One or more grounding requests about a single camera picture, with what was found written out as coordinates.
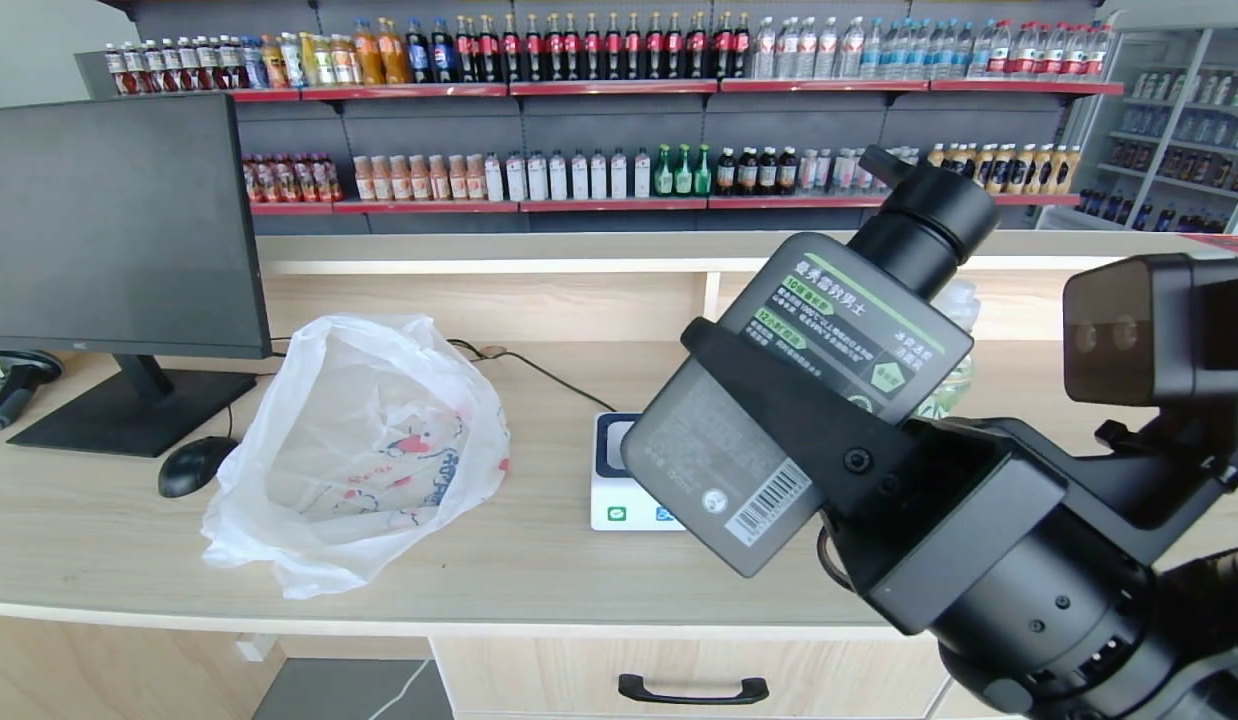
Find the computer mouse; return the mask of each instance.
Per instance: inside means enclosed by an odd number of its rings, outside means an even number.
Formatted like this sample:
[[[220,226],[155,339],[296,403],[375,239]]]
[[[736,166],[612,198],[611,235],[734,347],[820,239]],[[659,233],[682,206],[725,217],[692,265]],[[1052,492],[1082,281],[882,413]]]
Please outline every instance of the computer mouse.
[[[157,473],[157,492],[162,497],[183,497],[207,486],[220,461],[238,443],[230,437],[204,437],[171,452]]]

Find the monitor stand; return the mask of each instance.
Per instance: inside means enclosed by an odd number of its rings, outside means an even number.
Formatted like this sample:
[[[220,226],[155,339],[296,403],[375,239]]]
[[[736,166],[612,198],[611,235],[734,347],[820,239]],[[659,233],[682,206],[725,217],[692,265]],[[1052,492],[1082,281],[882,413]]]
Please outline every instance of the monitor stand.
[[[157,456],[254,387],[254,374],[162,370],[151,355],[113,359],[121,372],[10,438],[11,445]]]

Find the computer monitor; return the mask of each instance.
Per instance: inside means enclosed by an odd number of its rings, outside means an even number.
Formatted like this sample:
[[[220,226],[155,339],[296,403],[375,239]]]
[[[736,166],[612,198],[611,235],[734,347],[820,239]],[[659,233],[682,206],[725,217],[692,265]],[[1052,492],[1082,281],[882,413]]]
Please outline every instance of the computer monitor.
[[[111,354],[121,372],[10,439],[157,456],[254,387],[154,355],[271,355],[223,94],[0,109],[0,350]]]

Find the floor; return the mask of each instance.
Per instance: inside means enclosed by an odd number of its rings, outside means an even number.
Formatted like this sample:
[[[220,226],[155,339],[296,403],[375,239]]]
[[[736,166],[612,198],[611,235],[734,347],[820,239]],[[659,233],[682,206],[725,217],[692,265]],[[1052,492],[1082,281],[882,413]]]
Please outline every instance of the floor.
[[[287,659],[254,720],[369,720],[401,692],[416,659]],[[436,662],[376,720],[451,720]]]

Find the camera lens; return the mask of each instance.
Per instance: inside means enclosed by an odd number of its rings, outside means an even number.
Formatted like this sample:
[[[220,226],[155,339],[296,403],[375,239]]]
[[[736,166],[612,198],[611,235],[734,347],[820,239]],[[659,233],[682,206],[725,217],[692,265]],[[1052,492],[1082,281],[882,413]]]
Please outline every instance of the camera lens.
[[[1118,315],[1112,325],[1112,341],[1117,350],[1130,350],[1139,341],[1139,325],[1130,315]]]
[[[1099,345],[1099,333],[1096,330],[1094,325],[1089,323],[1081,323],[1077,325],[1076,336],[1077,350],[1082,354],[1094,350],[1096,345]]]

